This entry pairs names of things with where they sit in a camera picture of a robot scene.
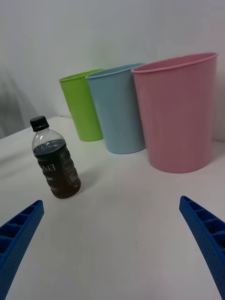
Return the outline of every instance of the white backdrop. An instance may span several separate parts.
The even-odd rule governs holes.
[[[0,64],[34,114],[69,116],[58,79],[92,68],[220,53],[214,138],[225,140],[224,0],[1,0]]]

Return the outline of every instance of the white table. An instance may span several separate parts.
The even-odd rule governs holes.
[[[179,212],[187,195],[225,220],[225,143],[186,174],[152,168],[146,150],[116,155],[81,142],[71,119],[52,118],[82,181],[55,198],[31,151],[31,128],[0,140],[0,225],[42,199],[45,214],[7,300],[217,300],[207,264]]]

